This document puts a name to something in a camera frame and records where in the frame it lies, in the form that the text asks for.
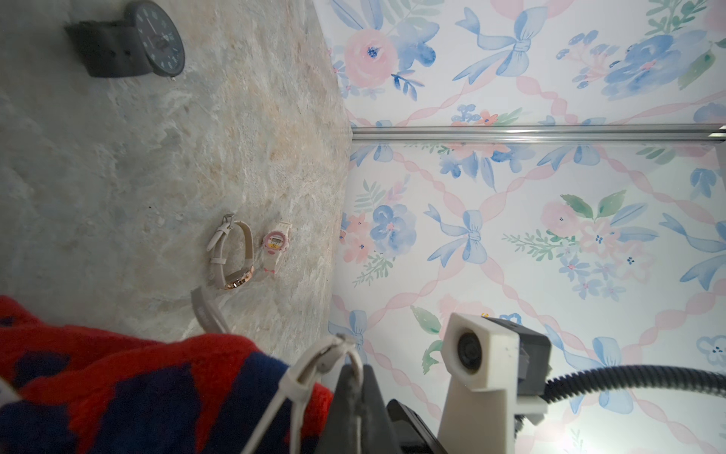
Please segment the gold bracelet watch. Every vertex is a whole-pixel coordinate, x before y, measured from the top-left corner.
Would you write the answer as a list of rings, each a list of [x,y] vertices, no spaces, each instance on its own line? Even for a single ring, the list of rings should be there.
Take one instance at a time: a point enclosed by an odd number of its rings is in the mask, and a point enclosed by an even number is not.
[[[231,291],[244,286],[253,278],[255,248],[253,231],[248,223],[236,219],[234,213],[223,216],[209,240],[206,251],[215,286]]]

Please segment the pink white watch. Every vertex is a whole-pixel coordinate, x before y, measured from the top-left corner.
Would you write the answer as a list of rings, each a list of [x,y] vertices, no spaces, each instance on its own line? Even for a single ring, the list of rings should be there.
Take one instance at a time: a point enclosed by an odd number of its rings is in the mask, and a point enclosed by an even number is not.
[[[289,248],[291,227],[291,223],[280,221],[264,237],[262,245],[264,272],[276,274],[278,263]]]

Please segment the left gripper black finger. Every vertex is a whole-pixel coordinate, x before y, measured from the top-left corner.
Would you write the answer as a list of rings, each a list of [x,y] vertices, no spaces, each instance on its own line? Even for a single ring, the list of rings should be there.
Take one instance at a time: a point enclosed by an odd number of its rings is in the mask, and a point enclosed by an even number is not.
[[[400,452],[374,370],[370,365],[364,365],[363,382],[359,385],[353,366],[344,365],[314,453]]]

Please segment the red blue patterned cloth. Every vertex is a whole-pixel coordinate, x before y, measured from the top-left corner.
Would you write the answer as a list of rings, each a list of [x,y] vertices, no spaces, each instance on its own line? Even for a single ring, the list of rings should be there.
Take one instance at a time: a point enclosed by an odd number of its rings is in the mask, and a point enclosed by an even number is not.
[[[55,327],[1,300],[5,453],[238,453],[287,365],[251,340]]]

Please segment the small gold watch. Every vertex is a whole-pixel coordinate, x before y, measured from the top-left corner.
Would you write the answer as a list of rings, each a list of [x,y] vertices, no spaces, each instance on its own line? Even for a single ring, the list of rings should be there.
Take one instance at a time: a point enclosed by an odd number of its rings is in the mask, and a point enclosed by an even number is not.
[[[193,289],[190,293],[191,305],[196,319],[205,333],[230,334],[230,328],[225,322],[219,307],[208,302],[203,294],[202,287]]]

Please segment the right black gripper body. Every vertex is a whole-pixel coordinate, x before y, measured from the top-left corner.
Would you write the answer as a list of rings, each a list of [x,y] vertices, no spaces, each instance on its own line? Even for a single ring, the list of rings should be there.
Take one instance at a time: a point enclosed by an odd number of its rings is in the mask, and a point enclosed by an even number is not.
[[[403,453],[446,454],[438,438],[409,406],[396,399],[387,404],[389,419]]]

